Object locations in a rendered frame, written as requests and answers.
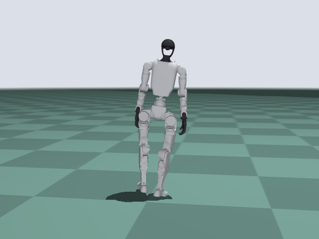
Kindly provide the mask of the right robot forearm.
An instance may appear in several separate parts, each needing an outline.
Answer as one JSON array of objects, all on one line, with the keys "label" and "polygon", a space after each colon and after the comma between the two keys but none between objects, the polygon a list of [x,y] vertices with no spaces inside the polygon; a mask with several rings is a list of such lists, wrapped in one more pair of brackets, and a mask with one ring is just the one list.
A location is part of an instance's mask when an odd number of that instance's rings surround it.
[{"label": "right robot forearm", "polygon": [[179,109],[180,109],[180,116],[182,117],[182,113],[186,113],[187,116],[187,90],[185,89],[185,97],[181,97],[179,98],[180,101],[180,105],[179,105]]}]

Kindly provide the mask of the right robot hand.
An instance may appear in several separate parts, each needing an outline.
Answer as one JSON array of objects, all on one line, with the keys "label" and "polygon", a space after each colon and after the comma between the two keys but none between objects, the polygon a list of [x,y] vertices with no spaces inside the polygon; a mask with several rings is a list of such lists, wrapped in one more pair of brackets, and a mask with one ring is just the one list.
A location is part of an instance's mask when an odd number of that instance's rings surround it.
[{"label": "right robot hand", "polygon": [[186,131],[186,113],[182,113],[182,117],[180,119],[182,119],[182,126],[180,128],[180,130],[182,129],[182,132],[179,133],[179,135],[183,135]]}]

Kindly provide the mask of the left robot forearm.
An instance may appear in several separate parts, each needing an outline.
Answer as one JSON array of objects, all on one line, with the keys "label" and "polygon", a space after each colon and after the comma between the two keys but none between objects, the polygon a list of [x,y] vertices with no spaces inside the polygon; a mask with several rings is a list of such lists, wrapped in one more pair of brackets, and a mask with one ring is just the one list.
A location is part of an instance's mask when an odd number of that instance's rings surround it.
[{"label": "left robot forearm", "polygon": [[140,111],[141,111],[143,109],[146,93],[141,92],[140,88],[141,88],[141,84],[140,84],[140,87],[139,87],[138,100],[137,100],[137,106],[136,107],[140,107]]}]

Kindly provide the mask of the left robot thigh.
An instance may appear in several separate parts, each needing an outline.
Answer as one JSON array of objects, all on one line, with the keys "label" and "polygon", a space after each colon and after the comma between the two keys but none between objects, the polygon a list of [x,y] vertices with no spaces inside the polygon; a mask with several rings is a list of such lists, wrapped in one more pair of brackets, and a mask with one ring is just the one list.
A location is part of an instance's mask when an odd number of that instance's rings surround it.
[{"label": "left robot thigh", "polygon": [[151,108],[142,109],[139,112],[139,146],[143,147],[143,155],[148,155],[150,147],[148,145],[148,132],[150,124]]}]

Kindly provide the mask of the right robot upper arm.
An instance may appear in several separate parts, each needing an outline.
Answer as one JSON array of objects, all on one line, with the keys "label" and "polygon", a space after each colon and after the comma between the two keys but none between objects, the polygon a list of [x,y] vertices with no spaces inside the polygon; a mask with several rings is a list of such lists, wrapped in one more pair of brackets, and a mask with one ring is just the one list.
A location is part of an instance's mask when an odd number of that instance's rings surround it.
[{"label": "right robot upper arm", "polygon": [[180,97],[185,97],[185,87],[186,87],[186,68],[181,65],[177,65],[177,72],[180,74],[179,78],[179,89],[177,94]]}]

